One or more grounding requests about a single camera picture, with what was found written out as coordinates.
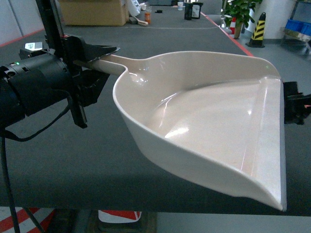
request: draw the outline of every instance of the yellow and black striped post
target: yellow and black striped post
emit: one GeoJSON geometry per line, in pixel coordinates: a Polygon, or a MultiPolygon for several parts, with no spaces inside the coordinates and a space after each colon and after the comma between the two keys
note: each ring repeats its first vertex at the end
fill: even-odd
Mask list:
{"type": "Polygon", "coordinates": [[[246,43],[247,46],[255,48],[264,48],[263,33],[265,21],[266,21],[266,13],[263,12],[258,20],[257,26],[254,30],[251,39],[249,40],[248,43],[246,43]]]}

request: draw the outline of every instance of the white pillar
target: white pillar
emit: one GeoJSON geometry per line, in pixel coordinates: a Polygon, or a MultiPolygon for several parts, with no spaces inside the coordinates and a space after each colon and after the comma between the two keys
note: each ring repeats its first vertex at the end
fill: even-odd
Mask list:
{"type": "Polygon", "coordinates": [[[266,13],[265,39],[281,39],[283,33],[281,27],[285,27],[287,20],[291,16],[295,2],[293,0],[263,0],[262,4],[256,7],[253,19],[255,24],[249,24],[247,30],[253,33],[257,21],[262,12],[266,13]]]}

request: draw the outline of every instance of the black clamp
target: black clamp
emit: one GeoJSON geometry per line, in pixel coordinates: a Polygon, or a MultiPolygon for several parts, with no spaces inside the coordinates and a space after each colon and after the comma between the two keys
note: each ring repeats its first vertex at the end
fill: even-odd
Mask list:
{"type": "Polygon", "coordinates": [[[297,82],[284,83],[284,123],[303,125],[311,113],[311,95],[298,92],[297,82]]]}

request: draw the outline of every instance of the potted plant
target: potted plant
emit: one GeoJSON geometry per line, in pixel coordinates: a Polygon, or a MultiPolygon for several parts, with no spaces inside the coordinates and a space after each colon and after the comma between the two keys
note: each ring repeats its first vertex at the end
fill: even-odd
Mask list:
{"type": "Polygon", "coordinates": [[[225,6],[224,14],[236,17],[234,38],[239,38],[242,25],[248,27],[248,22],[251,20],[255,23],[254,19],[250,16],[250,10],[255,12],[257,3],[262,3],[263,0],[228,0],[225,6]]]}

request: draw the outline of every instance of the green leaves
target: green leaves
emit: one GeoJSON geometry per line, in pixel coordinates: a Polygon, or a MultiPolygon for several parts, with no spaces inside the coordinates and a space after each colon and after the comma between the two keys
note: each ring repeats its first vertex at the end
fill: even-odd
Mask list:
{"type": "Polygon", "coordinates": [[[257,3],[262,3],[263,0],[232,0],[227,2],[225,8],[225,15],[230,15],[237,18],[236,23],[244,23],[248,27],[248,22],[251,20],[254,23],[254,19],[249,15],[250,10],[255,11],[257,3]]]}

